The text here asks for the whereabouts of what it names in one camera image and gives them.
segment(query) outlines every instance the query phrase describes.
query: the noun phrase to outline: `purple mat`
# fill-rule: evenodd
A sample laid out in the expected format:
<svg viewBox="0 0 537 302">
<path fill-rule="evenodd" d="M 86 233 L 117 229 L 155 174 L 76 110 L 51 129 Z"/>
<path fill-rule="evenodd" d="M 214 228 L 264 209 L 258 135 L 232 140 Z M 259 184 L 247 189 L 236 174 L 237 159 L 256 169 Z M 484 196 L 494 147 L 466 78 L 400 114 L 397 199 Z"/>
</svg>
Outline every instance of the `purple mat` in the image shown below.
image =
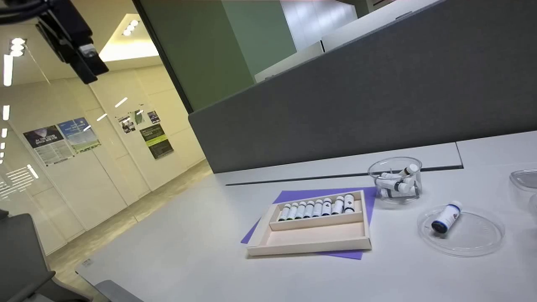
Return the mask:
<svg viewBox="0 0 537 302">
<path fill-rule="evenodd" d="M 283 191 L 279 194 L 279 197 L 276 197 L 274 202 L 286 202 L 291 199 L 306 199 L 306 197 L 316 197 L 316 196 L 325 196 L 325 194 L 341 194 L 341 192 L 348 192 L 348 191 L 358 191 L 358 189 L 365 189 L 365 196 L 367 196 L 367 213 L 368 213 L 368 221 L 372 223 L 373 218 L 373 206 L 375 206 L 375 187 L 336 187 L 336 189 L 305 189 L 305 191 Z M 249 243 L 258 223 L 249 229 L 249 233 L 241 239 L 241 243 Z M 362 260 L 363 258 L 363 251 L 360 249 L 350 249 L 350 251 L 326 251 L 323 254 L 333 254 L 333 256 L 341 256 L 341 258 L 353 258 L 353 260 Z"/>
</svg>

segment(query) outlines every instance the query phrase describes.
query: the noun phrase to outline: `floor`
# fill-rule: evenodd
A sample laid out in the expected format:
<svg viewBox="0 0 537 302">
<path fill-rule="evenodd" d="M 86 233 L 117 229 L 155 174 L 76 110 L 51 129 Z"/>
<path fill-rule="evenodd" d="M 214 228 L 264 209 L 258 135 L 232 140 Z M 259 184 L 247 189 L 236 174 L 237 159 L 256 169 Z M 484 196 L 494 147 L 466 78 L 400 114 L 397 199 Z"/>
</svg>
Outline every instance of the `floor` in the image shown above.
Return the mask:
<svg viewBox="0 0 537 302">
<path fill-rule="evenodd" d="M 122 233 L 128 231 L 138 221 L 145 219 L 167 202 L 174 199 L 174 196 L 180 194 L 194 182 L 204 179 L 206 176 L 212 174 L 212 169 L 207 161 L 197 164 L 195 167 L 189 169 L 177 179 L 167 182 L 165 186 L 152 191 L 140 201 L 133 202 L 130 208 L 120 211 L 118 214 L 112 216 L 100 226 L 86 231 L 80 238 L 68 243 L 65 248 L 58 249 L 56 253 L 48 256 L 49 266 L 56 270 L 56 278 L 91 296 L 95 302 L 107 302 L 108 298 L 101 295 L 91 283 L 81 278 L 76 273 L 76 268 L 88 260 L 93 253 L 96 253 L 101 246 L 113 241 Z"/>
</svg>

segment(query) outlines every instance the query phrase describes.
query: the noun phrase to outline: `wooden tray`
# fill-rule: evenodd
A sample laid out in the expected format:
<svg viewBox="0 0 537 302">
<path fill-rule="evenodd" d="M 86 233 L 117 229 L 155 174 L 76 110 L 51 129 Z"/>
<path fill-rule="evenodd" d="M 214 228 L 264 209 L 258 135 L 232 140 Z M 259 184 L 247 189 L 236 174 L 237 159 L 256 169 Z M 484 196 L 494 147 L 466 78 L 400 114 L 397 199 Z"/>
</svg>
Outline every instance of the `wooden tray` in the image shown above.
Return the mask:
<svg viewBox="0 0 537 302">
<path fill-rule="evenodd" d="M 372 249 L 367 199 L 363 191 L 355 194 L 355 213 L 333 216 L 278 221 L 286 202 L 273 204 L 259 221 L 256 233 L 247 244 L 249 256 L 284 254 L 284 253 L 316 253 L 338 249 Z"/>
</svg>

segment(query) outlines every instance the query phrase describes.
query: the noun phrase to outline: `white table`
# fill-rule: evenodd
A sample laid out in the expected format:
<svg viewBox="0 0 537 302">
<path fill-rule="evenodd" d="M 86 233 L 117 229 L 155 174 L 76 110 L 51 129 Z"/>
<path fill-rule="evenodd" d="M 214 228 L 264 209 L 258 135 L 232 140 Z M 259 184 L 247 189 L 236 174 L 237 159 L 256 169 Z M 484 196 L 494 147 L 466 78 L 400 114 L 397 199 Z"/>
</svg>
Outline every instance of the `white table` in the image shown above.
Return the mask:
<svg viewBox="0 0 537 302">
<path fill-rule="evenodd" d="M 80 268 L 147 302 L 177 300 L 434 300 L 537 298 L 537 223 L 518 206 L 509 174 L 537 167 L 537 132 L 459 142 L 464 169 L 424 172 L 425 194 L 404 209 L 377 208 L 373 251 L 362 261 L 330 254 L 246 258 L 239 241 L 283 189 L 372 186 L 368 176 L 226 186 L 211 176 L 105 246 Z M 499 251 L 461 258 L 427 246 L 419 218 L 461 199 L 499 216 Z"/>
</svg>

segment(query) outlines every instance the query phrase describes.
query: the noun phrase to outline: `ceiling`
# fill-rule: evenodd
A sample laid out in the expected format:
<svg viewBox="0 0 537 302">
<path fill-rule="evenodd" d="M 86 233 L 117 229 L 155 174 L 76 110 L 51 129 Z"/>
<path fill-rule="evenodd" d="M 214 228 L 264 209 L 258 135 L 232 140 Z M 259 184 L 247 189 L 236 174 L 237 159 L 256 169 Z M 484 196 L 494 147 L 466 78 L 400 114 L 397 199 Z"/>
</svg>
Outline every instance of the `ceiling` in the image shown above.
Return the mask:
<svg viewBox="0 0 537 302">
<path fill-rule="evenodd" d="M 130 40 L 122 35 L 123 25 L 138 15 L 133 0 L 73 0 L 78 6 L 85 20 L 93 30 L 93 40 L 96 48 L 101 51 L 105 45 L 110 41 L 110 46 L 128 43 Z M 24 57 L 16 58 L 14 67 L 14 85 L 31 83 L 31 82 L 51 82 L 60 78 L 78 77 L 70 63 L 61 62 L 61 58 L 49 46 L 46 38 L 36 28 L 38 20 L 28 20 L 14 25 L 0 25 L 0 51 L 7 53 L 11 46 L 11 40 L 14 36 L 28 38 L 28 51 Z M 133 48 L 153 46 L 153 41 L 148 31 L 140 20 L 140 26 L 137 33 L 130 36 L 133 40 Z M 143 57 L 143 58 L 128 58 L 128 60 L 115 60 L 107 62 L 112 70 L 123 68 L 138 68 L 147 65 L 162 63 L 159 55 Z"/>
</svg>

